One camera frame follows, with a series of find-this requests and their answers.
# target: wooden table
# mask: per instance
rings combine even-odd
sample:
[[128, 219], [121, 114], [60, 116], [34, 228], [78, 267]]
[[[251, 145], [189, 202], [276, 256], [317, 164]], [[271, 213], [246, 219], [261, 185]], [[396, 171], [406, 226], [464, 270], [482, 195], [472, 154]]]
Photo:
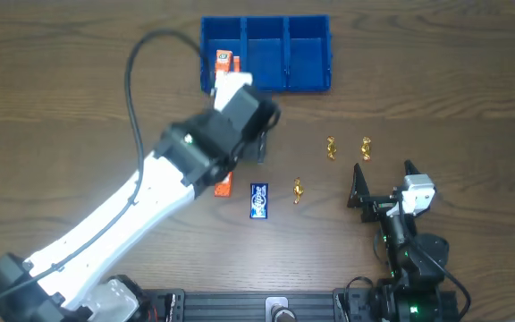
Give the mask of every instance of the wooden table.
[[[345, 207], [363, 136], [374, 193], [413, 160], [436, 183], [420, 232], [451, 244], [468, 320], [515, 319], [515, 1], [0, 1], [0, 256], [28, 256], [74, 227], [136, 166], [122, 90], [133, 43], [203, 15], [331, 15], [333, 88], [283, 94], [263, 165], [233, 195], [207, 192], [114, 267], [147, 288], [332, 290], [386, 277], [377, 225]], [[198, 60], [174, 40], [140, 53], [133, 93], [145, 145], [196, 113]], [[337, 160], [325, 155], [336, 138]], [[292, 204], [301, 177], [305, 194]], [[270, 218], [249, 220], [249, 184], [269, 182]], [[444, 289], [454, 289], [449, 282]], [[464, 302], [459, 295], [460, 305]]]

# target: blue plastic bin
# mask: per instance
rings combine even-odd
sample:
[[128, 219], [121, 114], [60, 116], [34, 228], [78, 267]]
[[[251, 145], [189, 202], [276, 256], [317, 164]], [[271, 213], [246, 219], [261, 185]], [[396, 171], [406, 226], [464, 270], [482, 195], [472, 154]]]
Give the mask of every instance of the blue plastic bin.
[[200, 85], [212, 88], [215, 52], [231, 50], [253, 85], [267, 91], [325, 91], [331, 88], [329, 16], [204, 17], [200, 47], [211, 66], [201, 63]]

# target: blue snack package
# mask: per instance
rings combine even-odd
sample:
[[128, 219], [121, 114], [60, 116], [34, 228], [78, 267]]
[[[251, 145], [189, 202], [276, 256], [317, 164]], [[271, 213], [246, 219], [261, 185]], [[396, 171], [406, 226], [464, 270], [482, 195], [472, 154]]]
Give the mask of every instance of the blue snack package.
[[251, 219], [267, 219], [267, 183], [251, 184]]

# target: orange box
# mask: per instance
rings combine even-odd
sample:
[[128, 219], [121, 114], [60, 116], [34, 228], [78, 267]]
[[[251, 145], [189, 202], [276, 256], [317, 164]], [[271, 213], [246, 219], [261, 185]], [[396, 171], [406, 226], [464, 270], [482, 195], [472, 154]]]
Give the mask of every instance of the orange box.
[[230, 197], [232, 195], [233, 172], [229, 172], [225, 179], [214, 186], [215, 197]]
[[233, 57], [233, 71], [240, 72], [240, 57], [239, 56]]
[[230, 72], [232, 66], [232, 52], [229, 50], [218, 50], [215, 52], [215, 76], [219, 72]]

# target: wood grain surface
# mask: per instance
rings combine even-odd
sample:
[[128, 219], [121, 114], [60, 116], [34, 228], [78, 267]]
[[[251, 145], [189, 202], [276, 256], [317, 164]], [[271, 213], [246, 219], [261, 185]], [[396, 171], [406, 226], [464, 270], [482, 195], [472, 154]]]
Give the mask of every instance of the wood grain surface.
[[[196, 38], [203, 15], [311, 13], [331, 15], [332, 90], [275, 96], [283, 117], [266, 162], [240, 165], [231, 198], [206, 193], [113, 273], [187, 291], [385, 277], [371, 250], [377, 225], [345, 207], [369, 136], [372, 192], [399, 184], [406, 158], [435, 181], [418, 228], [451, 244], [448, 268], [473, 299], [466, 320], [515, 319], [515, 0], [0, 0], [0, 256], [59, 238], [135, 168], [122, 76], [144, 32]], [[140, 53], [133, 93], [147, 147], [207, 102], [198, 68], [174, 40]], [[294, 206], [297, 176], [306, 192]], [[249, 220], [251, 182], [269, 182], [266, 221]]]

